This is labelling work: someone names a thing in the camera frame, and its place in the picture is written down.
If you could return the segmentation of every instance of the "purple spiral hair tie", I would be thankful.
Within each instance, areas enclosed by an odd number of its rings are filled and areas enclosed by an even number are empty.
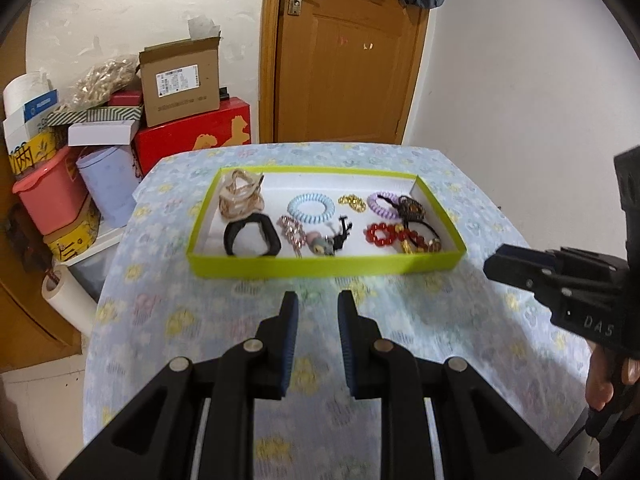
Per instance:
[[[398,196],[393,193],[389,193],[386,191],[379,191],[377,193],[373,193],[369,195],[367,198],[367,204],[369,204],[369,208],[378,216],[382,216],[382,218],[387,218],[388,220],[394,220],[396,218],[400,218],[395,209],[389,209],[386,207],[382,207],[376,202],[378,200],[378,195],[388,198],[394,203],[398,203]]]

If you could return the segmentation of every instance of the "beige scrunchie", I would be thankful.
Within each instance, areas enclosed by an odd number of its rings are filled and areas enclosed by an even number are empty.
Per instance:
[[[238,178],[246,181],[238,186]],[[264,209],[264,200],[260,194],[263,174],[255,174],[245,170],[233,170],[226,174],[220,190],[220,214],[228,221],[247,218],[252,213]]]

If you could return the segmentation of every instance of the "floral tablecloth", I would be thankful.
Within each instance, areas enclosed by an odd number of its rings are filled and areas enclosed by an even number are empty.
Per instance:
[[[464,238],[450,272],[269,281],[204,280],[185,250],[220,167],[302,165],[419,174]],[[282,402],[257,401],[255,477],[379,478],[380,404],[348,395],[336,301],[350,289],[383,336],[416,356],[467,359],[555,447],[584,407],[586,343],[549,323],[531,294],[489,282],[485,258],[525,241],[501,211],[441,153],[382,144],[262,144],[174,155],[135,193],[138,202],[100,297],[84,382],[84,440],[174,356],[221,355],[277,313],[286,290],[300,298],[294,367]]]

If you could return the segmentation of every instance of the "finger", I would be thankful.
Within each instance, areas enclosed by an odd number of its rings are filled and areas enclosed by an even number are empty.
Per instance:
[[[613,385],[609,381],[609,364],[604,349],[597,346],[591,354],[589,375],[585,389],[587,404],[600,411],[613,398]]]
[[[625,384],[636,384],[638,380],[640,380],[640,361],[625,359],[622,366],[622,382]]]

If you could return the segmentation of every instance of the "plastic bag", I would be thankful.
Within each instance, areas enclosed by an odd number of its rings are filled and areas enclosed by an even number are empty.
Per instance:
[[[61,112],[82,112],[109,100],[111,94],[127,86],[136,75],[138,55],[113,57],[91,67],[75,85],[63,93]]]

